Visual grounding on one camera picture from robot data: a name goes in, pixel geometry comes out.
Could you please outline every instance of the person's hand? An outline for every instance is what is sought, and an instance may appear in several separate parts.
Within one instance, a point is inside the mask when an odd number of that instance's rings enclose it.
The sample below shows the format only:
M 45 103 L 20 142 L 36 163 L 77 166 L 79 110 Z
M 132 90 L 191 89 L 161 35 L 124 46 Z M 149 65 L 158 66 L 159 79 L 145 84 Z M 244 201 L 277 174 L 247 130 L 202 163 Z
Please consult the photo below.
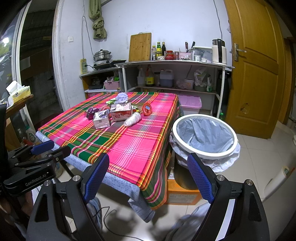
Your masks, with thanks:
M 27 215 L 31 215 L 33 210 L 33 197 L 32 191 L 25 193 L 25 202 L 22 205 L 22 211 Z M 10 203 L 5 198 L 0 198 L 0 214 L 5 218 L 5 220 L 11 224 L 9 221 L 9 215 L 11 214 L 12 207 Z

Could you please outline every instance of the purple package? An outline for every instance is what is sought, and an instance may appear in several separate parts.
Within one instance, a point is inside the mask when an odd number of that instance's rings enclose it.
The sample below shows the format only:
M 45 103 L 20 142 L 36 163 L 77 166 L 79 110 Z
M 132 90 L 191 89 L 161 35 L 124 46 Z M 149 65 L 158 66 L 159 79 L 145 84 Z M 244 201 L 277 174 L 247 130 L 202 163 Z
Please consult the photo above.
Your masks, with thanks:
M 101 111 L 99 108 L 96 107 L 90 107 L 86 112 L 85 112 L 85 117 L 88 118 L 88 120 L 93 120 L 94 119 L 94 114 L 96 112 Z

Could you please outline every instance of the kettle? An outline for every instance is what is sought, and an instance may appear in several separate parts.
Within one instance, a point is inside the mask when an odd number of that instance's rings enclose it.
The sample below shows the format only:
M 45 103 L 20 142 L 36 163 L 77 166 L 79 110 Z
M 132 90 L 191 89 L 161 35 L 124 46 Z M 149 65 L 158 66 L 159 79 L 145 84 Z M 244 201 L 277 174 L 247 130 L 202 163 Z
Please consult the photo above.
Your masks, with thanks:
M 221 39 L 212 40 L 212 50 L 213 50 L 213 63 L 216 64 L 227 64 L 226 48 L 225 42 Z

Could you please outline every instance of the plaid tablecloth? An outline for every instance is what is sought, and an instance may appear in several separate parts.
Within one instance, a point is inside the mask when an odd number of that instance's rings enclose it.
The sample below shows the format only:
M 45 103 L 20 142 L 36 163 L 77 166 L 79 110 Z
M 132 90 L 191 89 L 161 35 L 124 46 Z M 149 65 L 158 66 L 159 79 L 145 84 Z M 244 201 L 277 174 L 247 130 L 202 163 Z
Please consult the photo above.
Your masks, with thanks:
M 170 93 L 127 93 L 133 105 L 150 103 L 152 114 L 141 114 L 142 120 L 131 127 L 125 127 L 121 121 L 96 130 L 84 112 L 90 107 L 107 105 L 106 101 L 117 94 L 100 93 L 89 98 L 52 119 L 39 131 L 59 146 L 68 145 L 72 154 L 91 164 L 100 153 L 108 153 L 108 172 L 137 185 L 151 209 L 156 209 L 167 199 L 169 134 L 180 115 L 178 97 Z

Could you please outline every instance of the red jar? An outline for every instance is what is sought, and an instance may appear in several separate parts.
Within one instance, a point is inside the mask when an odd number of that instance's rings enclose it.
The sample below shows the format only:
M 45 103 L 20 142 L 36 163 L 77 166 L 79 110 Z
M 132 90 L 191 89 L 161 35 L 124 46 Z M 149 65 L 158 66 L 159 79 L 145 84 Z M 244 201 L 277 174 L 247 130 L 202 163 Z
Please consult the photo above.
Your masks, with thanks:
M 165 56 L 165 60 L 174 60 L 174 53 L 172 50 L 167 51 L 167 55 Z

